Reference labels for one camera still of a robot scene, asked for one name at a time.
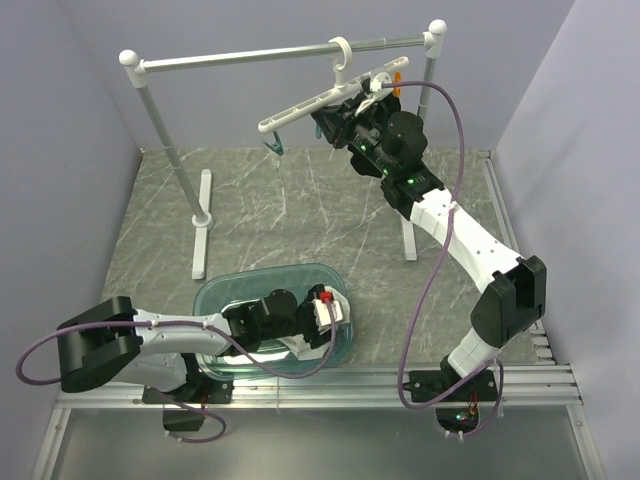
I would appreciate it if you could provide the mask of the white underwear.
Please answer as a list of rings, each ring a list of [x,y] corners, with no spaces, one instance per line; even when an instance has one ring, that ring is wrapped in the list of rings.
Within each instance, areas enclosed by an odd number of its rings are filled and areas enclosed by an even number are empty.
[[[329,331],[325,332],[325,344],[319,348],[312,349],[310,345],[303,340],[301,334],[280,337],[278,341],[299,361],[320,360],[328,351],[334,354],[338,350],[341,338],[344,334],[349,334],[351,328],[350,323],[342,327],[333,326]]]

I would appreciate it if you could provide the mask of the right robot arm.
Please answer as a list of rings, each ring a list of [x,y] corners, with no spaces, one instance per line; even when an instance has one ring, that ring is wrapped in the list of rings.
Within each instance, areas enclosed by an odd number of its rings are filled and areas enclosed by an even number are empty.
[[[442,391],[460,400],[476,386],[472,371],[543,316],[547,268],[499,242],[426,167],[428,141],[419,116],[402,110],[393,96],[367,109],[363,101],[358,95],[312,117],[333,148],[351,152],[354,170],[380,179],[389,205],[438,241],[478,289],[471,328],[441,363]]]

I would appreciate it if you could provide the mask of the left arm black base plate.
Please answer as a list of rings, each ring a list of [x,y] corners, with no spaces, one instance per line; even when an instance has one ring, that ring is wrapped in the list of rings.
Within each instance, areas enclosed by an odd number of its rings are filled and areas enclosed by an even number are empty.
[[[204,376],[189,380],[171,392],[145,387],[141,402],[163,407],[162,426],[165,435],[177,441],[203,444],[220,439],[227,430],[226,421],[210,409],[212,405],[228,405],[233,393],[233,381],[220,381]],[[218,431],[209,437],[196,438],[207,421],[217,422]]]

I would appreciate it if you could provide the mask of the white plastic clip hanger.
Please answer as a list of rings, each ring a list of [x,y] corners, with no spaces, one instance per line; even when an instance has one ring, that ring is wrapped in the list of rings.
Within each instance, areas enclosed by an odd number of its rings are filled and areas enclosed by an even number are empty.
[[[329,106],[338,101],[345,100],[352,95],[361,93],[362,83],[377,73],[386,71],[390,74],[392,80],[396,72],[401,72],[409,65],[409,58],[400,56],[376,69],[367,71],[351,80],[347,80],[345,71],[353,57],[351,44],[343,37],[334,37],[329,40],[329,43],[338,46],[342,52],[342,58],[336,57],[333,60],[333,72],[335,76],[333,87],[262,120],[258,123],[258,131],[261,134],[273,133],[307,115],[311,115],[322,107]]]

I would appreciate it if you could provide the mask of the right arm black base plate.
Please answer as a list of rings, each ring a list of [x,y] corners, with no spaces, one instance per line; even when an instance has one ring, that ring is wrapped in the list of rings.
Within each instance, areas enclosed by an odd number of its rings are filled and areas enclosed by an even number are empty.
[[[445,403],[437,407],[435,416],[438,427],[446,436],[456,436],[460,441],[479,433],[501,413],[505,372],[501,364],[494,372],[485,368],[460,386],[462,380],[451,369],[412,370],[403,383],[414,404]]]

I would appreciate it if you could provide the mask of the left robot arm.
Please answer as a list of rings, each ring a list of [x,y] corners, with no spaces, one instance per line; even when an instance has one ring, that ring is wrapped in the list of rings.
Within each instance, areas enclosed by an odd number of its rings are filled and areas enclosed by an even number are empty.
[[[221,313],[184,318],[136,309],[117,296],[59,326],[61,388],[80,393],[119,381],[189,402],[202,388],[195,355],[255,354],[269,341],[323,354],[342,318],[335,295],[322,285],[303,301],[277,289]]]

